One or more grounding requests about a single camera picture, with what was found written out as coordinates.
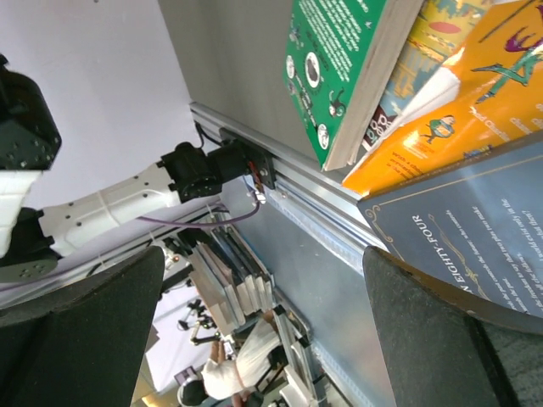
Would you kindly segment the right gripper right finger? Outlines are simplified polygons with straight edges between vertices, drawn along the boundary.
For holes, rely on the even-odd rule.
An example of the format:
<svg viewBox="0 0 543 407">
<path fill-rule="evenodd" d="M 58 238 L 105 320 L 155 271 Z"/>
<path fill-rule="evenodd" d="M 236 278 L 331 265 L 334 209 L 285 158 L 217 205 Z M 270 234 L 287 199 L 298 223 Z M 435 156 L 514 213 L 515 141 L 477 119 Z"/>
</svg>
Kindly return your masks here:
<svg viewBox="0 0 543 407">
<path fill-rule="evenodd" d="M 399 406 L 540 406 L 542 320 L 368 247 L 363 271 Z"/>
</svg>

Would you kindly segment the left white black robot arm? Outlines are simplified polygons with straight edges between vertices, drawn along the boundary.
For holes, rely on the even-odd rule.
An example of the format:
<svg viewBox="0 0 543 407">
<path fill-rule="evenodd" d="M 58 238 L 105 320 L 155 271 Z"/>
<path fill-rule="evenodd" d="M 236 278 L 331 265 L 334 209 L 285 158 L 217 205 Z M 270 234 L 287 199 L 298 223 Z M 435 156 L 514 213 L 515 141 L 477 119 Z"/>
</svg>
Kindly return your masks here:
<svg viewBox="0 0 543 407">
<path fill-rule="evenodd" d="M 61 136 L 40 87 L 1 58 L 1 281 L 45 276 L 96 237 L 159 209 L 218 194 L 250 173 L 239 141 L 205 153 L 189 142 L 142 172 L 68 203 L 32 209 L 25 199 L 49 170 Z"/>
</svg>

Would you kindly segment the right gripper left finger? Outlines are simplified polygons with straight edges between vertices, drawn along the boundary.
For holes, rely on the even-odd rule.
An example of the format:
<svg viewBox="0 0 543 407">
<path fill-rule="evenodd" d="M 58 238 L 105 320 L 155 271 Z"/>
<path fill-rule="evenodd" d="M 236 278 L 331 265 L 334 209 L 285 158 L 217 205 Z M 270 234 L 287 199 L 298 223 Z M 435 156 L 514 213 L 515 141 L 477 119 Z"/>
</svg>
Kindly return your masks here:
<svg viewBox="0 0 543 407">
<path fill-rule="evenodd" d="M 128 406 L 165 271 L 158 247 L 1 311 L 3 406 Z"/>
</svg>

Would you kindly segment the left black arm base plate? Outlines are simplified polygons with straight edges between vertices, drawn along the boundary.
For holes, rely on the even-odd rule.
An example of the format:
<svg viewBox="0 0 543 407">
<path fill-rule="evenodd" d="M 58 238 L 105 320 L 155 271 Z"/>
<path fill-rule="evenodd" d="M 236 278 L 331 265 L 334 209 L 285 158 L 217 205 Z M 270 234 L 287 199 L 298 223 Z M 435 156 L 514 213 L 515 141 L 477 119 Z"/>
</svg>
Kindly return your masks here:
<svg viewBox="0 0 543 407">
<path fill-rule="evenodd" d="M 226 127 L 220 128 L 219 135 L 223 142 L 233 142 L 235 146 L 241 148 L 244 163 L 255 184 L 271 190 L 276 188 L 276 171 L 272 154 L 268 150 Z"/>
</svg>

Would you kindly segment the yellow blue 169-storey treehouse book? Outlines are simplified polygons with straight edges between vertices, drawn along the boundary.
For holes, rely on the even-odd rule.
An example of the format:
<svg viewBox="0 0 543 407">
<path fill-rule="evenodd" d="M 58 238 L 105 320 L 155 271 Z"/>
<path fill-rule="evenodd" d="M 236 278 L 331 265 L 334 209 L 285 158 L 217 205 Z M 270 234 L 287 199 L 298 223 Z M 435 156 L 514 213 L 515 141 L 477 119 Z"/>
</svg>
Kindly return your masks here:
<svg viewBox="0 0 543 407">
<path fill-rule="evenodd" d="M 363 159 L 496 1 L 427 1 L 362 140 Z"/>
</svg>

